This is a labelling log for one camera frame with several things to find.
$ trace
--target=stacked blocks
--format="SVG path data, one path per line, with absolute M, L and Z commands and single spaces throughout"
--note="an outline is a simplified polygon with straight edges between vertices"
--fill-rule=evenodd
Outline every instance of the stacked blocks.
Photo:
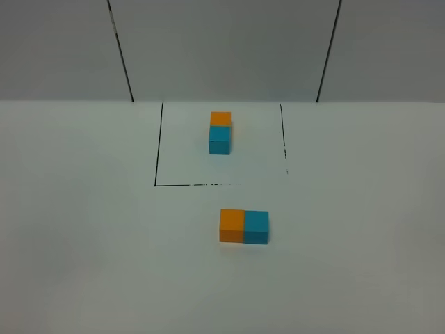
M 209 131 L 209 153 L 230 154 L 232 114 L 212 111 Z
M 221 209 L 220 242 L 267 244 L 269 240 L 269 213 Z

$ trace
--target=white table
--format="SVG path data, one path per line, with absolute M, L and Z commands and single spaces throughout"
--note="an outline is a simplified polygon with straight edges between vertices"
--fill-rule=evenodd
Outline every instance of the white table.
M 1 333 L 444 332 L 445 105 L 283 104 L 286 159 L 279 104 L 184 104 L 177 136 L 170 107 L 163 182 L 196 108 L 281 160 L 155 187 L 161 104 L 0 103 Z M 268 210 L 269 245 L 220 244 L 223 207 Z

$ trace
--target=white surface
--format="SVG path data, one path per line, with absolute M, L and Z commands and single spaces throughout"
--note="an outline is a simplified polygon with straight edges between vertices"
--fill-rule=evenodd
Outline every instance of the white surface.
M 5 0 L 0 100 L 130 100 L 106 0 Z
M 212 111 L 232 112 L 229 156 L 209 154 Z M 286 175 L 279 103 L 165 103 L 157 184 L 246 184 Z
M 445 1 L 344 0 L 320 101 L 445 101 Z
M 111 1 L 136 100 L 315 101 L 337 0 Z
M 159 112 L 0 103 L 2 333 L 444 332 L 443 104 L 284 104 L 287 183 L 247 186 L 153 187 Z

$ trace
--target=black vertical line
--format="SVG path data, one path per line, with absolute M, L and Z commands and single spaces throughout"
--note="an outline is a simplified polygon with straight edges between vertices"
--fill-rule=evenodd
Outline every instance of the black vertical line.
M 162 115 L 164 110 L 164 102 L 162 102 L 161 105 L 161 121 L 159 122 L 159 139 L 158 139 L 158 154 L 156 157 L 156 172 L 154 174 L 154 186 L 156 185 L 156 182 L 158 180 L 158 164 L 159 164 L 159 148 L 161 147 L 161 131 L 162 131 Z
M 280 103 L 280 111 L 281 111 L 281 128 L 283 131 L 283 145 L 284 147 L 286 147 L 286 139 L 284 138 L 283 107 L 281 106 L 281 103 Z
M 330 54 L 331 54 L 332 41 L 334 40 L 335 31 L 337 29 L 337 21 L 339 20 L 339 13 L 340 13 L 340 8 L 341 8 L 341 2 L 342 1 L 343 0 L 339 0 L 339 7 L 337 8 L 337 14 L 335 15 L 334 27 L 332 28 L 332 34 L 331 34 L 331 41 L 329 42 L 329 47 L 327 48 L 325 67 L 323 68 L 323 74 L 321 75 L 320 87 L 318 88 L 318 95 L 317 95 L 317 100 L 316 100 L 317 102 L 320 102 L 321 88 L 323 87 L 323 82 L 325 80 L 325 73 L 326 73 L 327 62 L 329 61 L 329 57 L 330 57 Z
M 280 112 L 281 112 L 281 128 L 282 128 L 282 132 L 283 132 L 284 160 L 287 161 L 286 139 L 284 137 L 283 107 L 282 107 L 281 103 L 280 103 Z
M 133 91 L 131 90 L 130 80 L 129 80 L 129 78 L 128 78 L 127 67 L 126 67 L 126 65 L 125 65 L 125 61 L 124 61 L 124 54 L 122 53 L 122 48 L 121 48 L 121 46 L 120 46 L 120 41 L 119 41 L 119 36 L 118 36 L 118 30 L 116 29 L 116 24 L 115 24 L 115 22 L 114 22 L 114 16 L 113 16 L 113 11 L 111 10 L 110 0 L 106 0 L 106 2 L 107 2 L 107 4 L 108 4 L 108 10 L 110 11 L 111 24 L 113 25 L 114 36 L 116 37 L 116 42 L 117 42 L 117 44 L 118 44 L 118 49 L 119 49 L 119 54 L 120 54 L 120 60 L 122 61 L 122 66 L 123 66 L 123 68 L 124 68 L 125 79 L 127 80 L 128 91 L 130 92 L 130 98 L 131 98 L 131 101 L 134 102 Z

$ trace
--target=cube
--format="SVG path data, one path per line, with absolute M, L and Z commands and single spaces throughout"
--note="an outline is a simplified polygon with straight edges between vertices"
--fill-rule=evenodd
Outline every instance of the cube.
M 220 242 L 244 241 L 244 210 L 221 209 Z
M 269 212 L 245 211 L 244 244 L 267 244 L 269 240 Z
M 229 111 L 212 111 L 210 115 L 211 127 L 230 127 L 232 126 L 232 113 Z
M 212 111 L 210 116 L 209 153 L 230 154 L 232 139 L 232 113 Z
M 210 126 L 209 131 L 209 153 L 230 154 L 231 127 Z

